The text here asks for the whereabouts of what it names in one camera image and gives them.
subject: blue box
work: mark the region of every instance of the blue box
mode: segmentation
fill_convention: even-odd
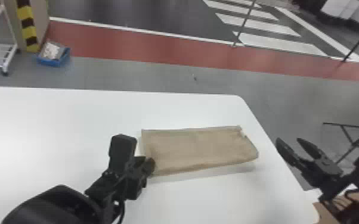
[[[66,48],[59,60],[41,58],[39,57],[39,54],[36,56],[36,60],[38,61],[39,64],[44,64],[45,66],[60,67],[70,58],[70,51],[71,51],[70,48]]]

